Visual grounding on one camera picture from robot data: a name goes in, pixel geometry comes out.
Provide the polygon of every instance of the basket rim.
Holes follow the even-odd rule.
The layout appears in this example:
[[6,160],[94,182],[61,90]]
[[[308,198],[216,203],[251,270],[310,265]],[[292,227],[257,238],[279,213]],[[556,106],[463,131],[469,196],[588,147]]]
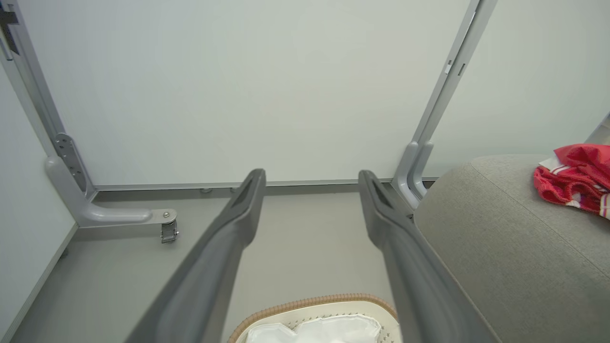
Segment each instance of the basket rim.
[[239,336],[254,322],[264,319],[267,317],[275,316],[276,314],[282,312],[293,311],[295,309],[305,308],[309,306],[315,305],[324,305],[330,303],[343,303],[346,301],[368,301],[370,303],[374,303],[383,309],[385,309],[389,314],[394,317],[394,319],[398,320],[398,314],[392,305],[390,305],[387,301],[376,297],[372,294],[366,293],[347,293],[347,294],[335,294],[335,295],[325,295],[324,297],[315,297],[315,298],[307,298],[297,301],[291,301],[290,303],[285,303],[282,305],[274,306],[272,308],[267,308],[262,311],[256,312],[255,314],[250,315],[248,318],[244,319],[237,328],[233,331],[231,336],[229,337],[228,343],[236,343]]

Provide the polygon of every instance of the gray upholstered cushion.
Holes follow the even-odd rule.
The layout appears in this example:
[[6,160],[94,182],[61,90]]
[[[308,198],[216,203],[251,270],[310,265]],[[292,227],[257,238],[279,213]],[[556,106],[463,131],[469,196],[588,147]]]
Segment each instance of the gray upholstered cushion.
[[541,155],[443,175],[415,222],[504,343],[610,342],[610,221],[546,203]]

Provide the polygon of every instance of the metal bracket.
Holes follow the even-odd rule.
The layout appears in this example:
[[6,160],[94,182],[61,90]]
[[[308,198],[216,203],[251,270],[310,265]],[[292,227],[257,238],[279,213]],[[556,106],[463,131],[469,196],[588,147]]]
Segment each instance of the metal bracket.
[[7,60],[13,60],[11,51],[17,55],[19,51],[17,50],[13,35],[10,33],[9,24],[19,24],[17,15],[15,12],[5,12],[2,4],[0,4],[0,31],[2,31],[0,34],[0,45],[4,52],[4,57]]
[[53,140],[55,150],[63,159],[63,163],[68,166],[72,177],[76,181],[81,191],[85,192],[85,197],[93,191],[93,185],[89,179],[89,175],[85,170],[85,165],[81,161],[81,157],[76,150],[74,140],[68,134],[60,133]]
[[422,173],[433,148],[432,142],[424,143],[421,148],[417,142],[409,143],[398,165],[396,176],[392,180],[392,187],[399,191],[398,193],[412,210],[417,208],[426,195]]
[[92,204],[86,199],[59,156],[46,159],[45,172],[79,225],[80,231],[97,231],[108,226],[159,224],[161,243],[173,242],[178,238],[178,213],[174,209],[111,209]]

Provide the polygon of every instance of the wicker basket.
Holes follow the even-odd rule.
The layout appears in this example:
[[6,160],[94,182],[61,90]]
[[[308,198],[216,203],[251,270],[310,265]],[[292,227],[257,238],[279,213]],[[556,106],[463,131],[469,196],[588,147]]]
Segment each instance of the wicker basket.
[[251,328],[282,323],[294,330],[300,323],[340,314],[363,314],[381,324],[378,343],[402,343],[396,311],[384,300],[370,294],[338,294],[293,301],[257,312],[246,318],[229,338],[229,343],[245,343]]

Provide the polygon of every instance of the red fabric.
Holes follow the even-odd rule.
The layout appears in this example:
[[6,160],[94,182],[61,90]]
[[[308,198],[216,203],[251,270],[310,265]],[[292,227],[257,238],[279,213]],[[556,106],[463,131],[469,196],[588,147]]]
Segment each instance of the red fabric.
[[554,152],[565,166],[536,168],[534,186],[538,194],[551,203],[610,217],[610,209],[606,209],[610,201],[605,196],[610,189],[610,146],[574,144]]

